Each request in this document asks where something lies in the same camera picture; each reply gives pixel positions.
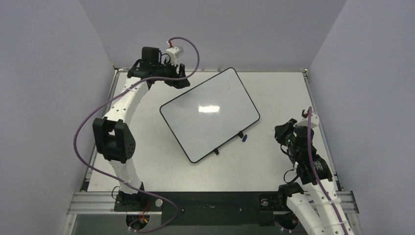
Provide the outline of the black framed whiteboard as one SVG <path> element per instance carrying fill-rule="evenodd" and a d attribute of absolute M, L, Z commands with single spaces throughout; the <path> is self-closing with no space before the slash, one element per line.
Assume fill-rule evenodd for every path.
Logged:
<path fill-rule="evenodd" d="M 197 163 L 260 120 L 234 68 L 163 104 L 159 112 L 191 163 Z"/>

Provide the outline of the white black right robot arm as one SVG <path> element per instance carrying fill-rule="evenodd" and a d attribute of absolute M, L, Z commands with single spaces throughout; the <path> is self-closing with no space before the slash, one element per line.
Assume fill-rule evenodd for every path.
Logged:
<path fill-rule="evenodd" d="M 327 162 L 313 146 L 318 117 L 289 120 L 275 127 L 275 139 L 285 146 L 300 182 L 279 186 L 277 205 L 291 210 L 309 235 L 352 235 Z"/>

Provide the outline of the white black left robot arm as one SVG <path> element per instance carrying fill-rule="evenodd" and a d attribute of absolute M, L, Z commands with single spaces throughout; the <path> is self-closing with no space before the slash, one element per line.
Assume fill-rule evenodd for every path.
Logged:
<path fill-rule="evenodd" d="M 183 53 L 183 48 L 176 46 L 170 46 L 164 54 L 158 48 L 144 47 L 141 58 L 127 72 L 123 88 L 126 94 L 112 104 L 103 118 L 96 118 L 92 124 L 98 153 L 112 166 L 115 176 L 122 180 L 117 201 L 135 211 L 146 207 L 148 197 L 143 193 L 144 184 L 139 179 L 132 160 L 136 142 L 128 124 L 140 100 L 155 80 L 138 85 L 135 83 L 157 76 L 167 77 L 166 84 L 176 89 L 188 87 L 190 82 L 185 79 L 185 66 L 178 62 Z"/>

